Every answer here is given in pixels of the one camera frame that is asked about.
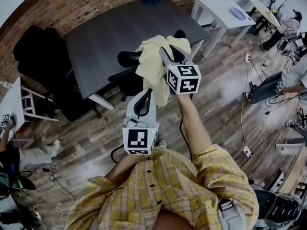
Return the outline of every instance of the person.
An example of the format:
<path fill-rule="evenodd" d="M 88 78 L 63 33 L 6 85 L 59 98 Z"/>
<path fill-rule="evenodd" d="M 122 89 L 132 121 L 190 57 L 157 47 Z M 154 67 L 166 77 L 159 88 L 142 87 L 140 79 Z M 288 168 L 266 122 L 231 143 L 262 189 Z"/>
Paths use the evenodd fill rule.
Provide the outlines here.
<path fill-rule="evenodd" d="M 305 143 L 307 145 L 307 128 L 302 127 L 299 123 L 297 123 L 294 120 L 288 121 L 286 123 L 286 127 L 290 127 L 299 134 L 303 136 L 303 138 L 292 138 L 292 139 L 287 139 L 286 143 L 288 144 L 298 144 L 298 143 Z"/>
<path fill-rule="evenodd" d="M 299 93 L 307 86 L 307 57 L 302 58 L 294 66 L 286 67 L 283 71 L 269 76 L 257 86 L 249 83 L 250 92 L 244 92 L 244 98 L 251 104 L 264 101 L 282 93 Z M 307 100 L 307 94 L 301 93 L 300 101 Z"/>
<path fill-rule="evenodd" d="M 261 43 L 263 50 L 270 50 L 283 37 L 288 37 L 290 35 L 296 36 L 297 30 L 299 29 L 302 20 L 302 14 L 298 11 L 293 11 L 295 13 L 294 18 L 282 18 L 282 24 L 277 27 L 275 33 L 271 36 L 271 38 L 268 41 Z"/>
<path fill-rule="evenodd" d="M 56 139 L 52 145 L 41 149 L 33 148 L 21 150 L 8 144 L 10 130 L 15 126 L 13 119 L 7 121 L 3 136 L 0 140 L 0 165 L 8 175 L 23 171 L 30 164 L 50 163 L 60 148 L 60 141 Z"/>
<path fill-rule="evenodd" d="M 70 208 L 67 230 L 221 229 L 221 199 L 240 207 L 252 229 L 259 205 L 246 175 L 212 144 L 190 97 L 177 99 L 192 161 L 166 149 L 164 140 L 151 155 L 125 155 L 105 177 L 87 180 Z"/>

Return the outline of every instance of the dark gray table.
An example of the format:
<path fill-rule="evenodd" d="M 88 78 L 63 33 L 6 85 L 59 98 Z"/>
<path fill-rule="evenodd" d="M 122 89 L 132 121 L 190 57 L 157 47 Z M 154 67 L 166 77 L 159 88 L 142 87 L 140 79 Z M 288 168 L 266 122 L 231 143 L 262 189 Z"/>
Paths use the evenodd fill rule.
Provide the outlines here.
<path fill-rule="evenodd" d="M 204 29 L 172 0 L 157 4 L 133 1 L 79 25 L 65 35 L 72 68 L 84 99 L 113 109 L 96 94 L 109 84 L 108 78 L 127 70 L 117 62 L 120 51 L 135 51 L 143 40 L 186 33 L 195 55 L 205 38 Z"/>

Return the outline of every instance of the jeans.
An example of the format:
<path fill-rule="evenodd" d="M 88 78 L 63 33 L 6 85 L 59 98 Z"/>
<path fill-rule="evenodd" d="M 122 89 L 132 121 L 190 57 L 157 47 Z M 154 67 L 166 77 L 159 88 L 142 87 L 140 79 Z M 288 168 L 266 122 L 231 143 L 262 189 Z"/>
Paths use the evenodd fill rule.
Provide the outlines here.
<path fill-rule="evenodd" d="M 256 104 L 277 95 L 275 86 L 282 82 L 282 72 L 269 76 L 261 85 L 251 94 L 251 103 Z"/>
<path fill-rule="evenodd" d="M 283 37 L 283 34 L 281 34 L 278 30 L 275 31 L 275 33 L 272 35 L 272 37 L 264 42 L 262 44 L 263 48 L 265 50 L 270 50 L 271 48 L 274 47 L 275 44 L 277 44 Z"/>

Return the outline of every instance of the white sneaker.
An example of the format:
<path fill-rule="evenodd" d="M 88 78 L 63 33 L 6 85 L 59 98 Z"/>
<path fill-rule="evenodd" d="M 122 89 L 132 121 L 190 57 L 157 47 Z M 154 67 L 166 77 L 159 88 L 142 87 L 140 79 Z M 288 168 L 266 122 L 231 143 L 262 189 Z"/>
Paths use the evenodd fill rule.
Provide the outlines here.
<path fill-rule="evenodd" d="M 52 156 L 55 157 L 58 154 L 59 148 L 61 146 L 61 142 L 59 139 L 56 139 L 53 144 L 51 145 L 53 152 L 52 152 Z"/>
<path fill-rule="evenodd" d="M 286 127 L 294 127 L 294 126 L 297 126 L 294 120 L 288 121 L 286 123 Z"/>
<path fill-rule="evenodd" d="M 166 149 L 166 141 L 160 140 L 159 143 L 158 143 L 158 147 L 162 147 L 162 148 Z"/>

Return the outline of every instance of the power strip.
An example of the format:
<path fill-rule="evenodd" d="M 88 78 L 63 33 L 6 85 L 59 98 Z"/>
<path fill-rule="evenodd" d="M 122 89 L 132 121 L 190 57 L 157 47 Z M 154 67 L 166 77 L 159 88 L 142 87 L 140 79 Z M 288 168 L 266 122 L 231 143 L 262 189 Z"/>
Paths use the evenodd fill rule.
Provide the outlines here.
<path fill-rule="evenodd" d="M 245 54 L 245 62 L 247 63 L 247 64 L 249 64 L 250 63 L 250 56 L 249 56 L 249 54 L 248 53 L 246 53 Z"/>
<path fill-rule="evenodd" d="M 249 150 L 248 146 L 245 146 L 243 149 L 245 155 L 247 156 L 248 159 L 251 158 L 251 156 L 253 155 L 253 153 Z"/>

